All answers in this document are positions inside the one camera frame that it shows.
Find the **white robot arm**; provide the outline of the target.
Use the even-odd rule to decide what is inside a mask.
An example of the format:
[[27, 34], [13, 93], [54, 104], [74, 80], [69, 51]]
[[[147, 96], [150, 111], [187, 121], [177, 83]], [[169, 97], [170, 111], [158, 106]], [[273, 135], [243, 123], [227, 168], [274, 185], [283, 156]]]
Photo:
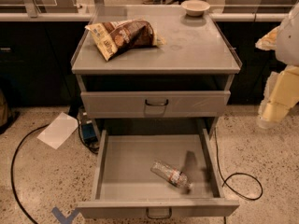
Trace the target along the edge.
[[299, 4], [281, 24], [258, 40], [256, 48], [273, 50], [285, 69], [272, 72], [263, 91], [257, 124], [264, 129], [280, 123], [299, 103]]

